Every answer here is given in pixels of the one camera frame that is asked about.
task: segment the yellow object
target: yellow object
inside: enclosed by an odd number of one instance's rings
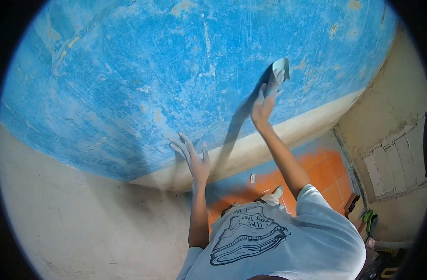
[[[394,277],[395,272],[397,271],[396,267],[392,267],[392,268],[386,268],[384,269],[384,271],[381,273],[380,277],[387,279],[387,278],[392,278]]]

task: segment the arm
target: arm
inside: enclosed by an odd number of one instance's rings
[[[274,71],[274,79],[270,78],[269,85],[262,84],[259,90],[259,96],[254,103],[251,118],[255,127],[268,145],[269,151],[274,158],[280,172],[285,180],[289,190],[297,199],[301,189],[310,184],[310,177],[306,170],[295,159],[293,153],[285,145],[285,143],[277,136],[272,125],[268,122],[278,95],[277,88],[283,79],[284,70]]]
[[[209,223],[207,220],[206,207],[206,183],[210,172],[210,159],[206,143],[203,143],[203,159],[195,151],[192,142],[183,134],[179,133],[184,140],[182,142],[169,139],[170,147],[181,154],[187,161],[190,173],[193,177],[192,183],[192,210],[190,212],[190,227],[188,231],[188,246],[204,249],[209,244]]]

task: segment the leg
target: leg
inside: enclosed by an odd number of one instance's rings
[[[265,202],[270,206],[276,206],[279,205],[279,198],[282,197],[283,194],[283,186],[280,185],[273,193],[267,193],[264,196],[262,196],[262,200],[265,200]]]

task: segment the person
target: person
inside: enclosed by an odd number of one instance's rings
[[[269,123],[284,70],[275,70],[260,87],[251,119],[297,201],[296,217],[281,207],[283,188],[254,203],[235,203],[211,225],[209,237],[205,188],[210,159],[203,159],[183,134],[170,146],[187,160],[193,176],[186,259],[177,280],[197,279],[340,279],[353,280],[361,271],[366,250],[356,228],[333,210],[311,185],[306,170]]]

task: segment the orange tile floor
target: orange tile floor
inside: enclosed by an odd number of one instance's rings
[[[328,204],[344,215],[344,206],[352,194],[352,183],[338,150],[317,149],[298,157],[301,165],[308,171],[311,183],[322,193]],[[221,216],[221,212],[234,202],[240,204],[253,202],[266,193],[272,193],[278,186],[284,186],[279,199],[292,216],[296,216],[296,200],[286,186],[279,170],[270,174],[256,174],[255,183],[248,184],[239,193],[233,193],[208,205],[210,225]]]

